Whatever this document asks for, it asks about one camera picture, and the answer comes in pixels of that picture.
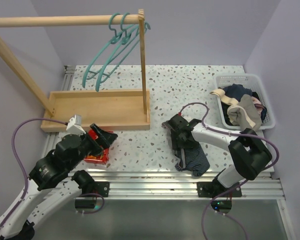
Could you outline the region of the beige grey underwear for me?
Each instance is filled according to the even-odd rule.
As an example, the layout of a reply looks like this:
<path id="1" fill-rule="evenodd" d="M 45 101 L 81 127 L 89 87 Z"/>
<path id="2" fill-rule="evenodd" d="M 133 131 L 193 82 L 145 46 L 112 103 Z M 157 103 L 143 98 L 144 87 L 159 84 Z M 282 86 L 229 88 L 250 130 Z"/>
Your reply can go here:
<path id="1" fill-rule="evenodd" d="M 231 124 L 239 126 L 242 131 L 247 128 L 257 131 L 262 125 L 261 116 L 248 94 L 244 94 L 238 104 L 229 106 L 227 115 Z"/>

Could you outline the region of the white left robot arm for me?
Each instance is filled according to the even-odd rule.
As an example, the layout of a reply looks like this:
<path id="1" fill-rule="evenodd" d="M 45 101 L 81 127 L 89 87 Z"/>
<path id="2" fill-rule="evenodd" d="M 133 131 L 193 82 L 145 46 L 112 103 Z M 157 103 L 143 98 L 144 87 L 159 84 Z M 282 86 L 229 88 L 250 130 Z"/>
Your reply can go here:
<path id="1" fill-rule="evenodd" d="M 78 170 L 59 192 L 45 199 L 82 160 L 102 155 L 118 138 L 117 134 L 104 131 L 94 123 L 87 132 L 74 118 L 65 126 L 68 134 L 37 161 L 29 174 L 23 175 L 22 191 L 0 216 L 0 240 L 30 240 L 40 223 L 74 198 L 104 198 L 95 190 L 90 174 Z"/>

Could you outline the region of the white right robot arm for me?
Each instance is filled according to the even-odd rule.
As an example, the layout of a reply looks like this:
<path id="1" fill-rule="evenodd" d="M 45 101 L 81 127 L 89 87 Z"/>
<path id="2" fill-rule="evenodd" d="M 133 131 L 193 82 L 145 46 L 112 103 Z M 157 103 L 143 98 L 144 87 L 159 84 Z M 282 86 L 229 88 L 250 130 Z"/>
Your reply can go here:
<path id="1" fill-rule="evenodd" d="M 175 168 L 180 172 L 190 171 L 193 176 L 200 177 L 210 168 L 202 143 L 229 152 L 232 165 L 203 187 L 210 198 L 225 196 L 242 180 L 254 180 L 272 160 L 264 139 L 250 128 L 225 132 L 204 125 L 199 119 L 187 121 L 179 114 L 162 125 L 169 132 L 173 153 L 179 159 Z"/>

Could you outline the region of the navy striped underwear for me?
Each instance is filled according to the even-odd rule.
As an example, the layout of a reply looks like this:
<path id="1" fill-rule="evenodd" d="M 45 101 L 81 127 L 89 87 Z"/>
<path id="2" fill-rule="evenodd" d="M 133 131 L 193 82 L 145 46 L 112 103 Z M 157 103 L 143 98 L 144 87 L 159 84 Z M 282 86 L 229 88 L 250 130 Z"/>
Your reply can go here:
<path id="1" fill-rule="evenodd" d="M 200 177 L 210 168 L 210 163 L 201 144 L 190 133 L 185 133 L 185 140 L 180 139 L 168 121 L 161 126 L 166 129 L 172 153 L 177 157 L 174 167 L 178 172 L 191 172 L 193 177 Z"/>

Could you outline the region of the teal hanger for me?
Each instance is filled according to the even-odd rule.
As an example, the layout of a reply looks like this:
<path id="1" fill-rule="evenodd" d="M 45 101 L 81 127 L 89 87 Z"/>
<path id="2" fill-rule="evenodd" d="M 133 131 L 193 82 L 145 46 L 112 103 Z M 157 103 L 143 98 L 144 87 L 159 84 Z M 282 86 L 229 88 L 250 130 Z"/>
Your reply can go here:
<path id="1" fill-rule="evenodd" d="M 138 24 L 131 24 L 128 27 L 124 27 L 124 20 L 129 15 L 129 12 L 126 12 L 119 23 L 120 32 L 122 31 L 122 37 L 116 44 L 114 45 L 113 51 L 110 53 L 109 57 L 106 59 L 102 68 L 100 68 L 97 72 L 93 73 L 92 78 L 97 76 L 96 83 L 95 83 L 95 91 L 98 92 L 100 90 L 101 84 L 106 82 L 112 73 L 121 65 L 121 63 L 127 58 L 127 56 L 132 52 L 132 50 L 137 46 L 140 42 L 137 40 L 137 37 L 140 36 L 141 30 Z M 122 55 L 122 52 L 131 46 L 131 48 L 127 51 L 127 53 L 121 58 L 121 60 L 116 64 L 116 66 L 109 72 L 105 73 L 106 68 L 110 63 L 112 63 L 117 57 Z"/>
<path id="2" fill-rule="evenodd" d="M 114 45 L 116 44 L 121 38 L 122 38 L 122 34 L 123 34 L 123 31 L 121 31 L 120 33 L 117 33 L 117 30 L 115 28 L 112 27 L 112 23 L 113 23 L 113 20 L 116 16 L 119 16 L 120 13 L 114 13 L 109 21 L 108 21 L 108 28 L 109 30 L 111 31 L 114 31 L 114 36 L 101 48 L 101 50 L 96 54 L 96 56 L 93 58 L 93 60 L 89 63 L 89 65 L 86 67 L 86 70 L 83 74 L 83 78 L 82 78 L 82 87 L 85 88 L 86 87 L 86 82 L 87 82 L 87 79 L 88 79 L 88 74 L 91 70 L 91 67 L 94 65 L 95 61 L 100 57 L 100 55 L 110 46 L 110 45 Z"/>

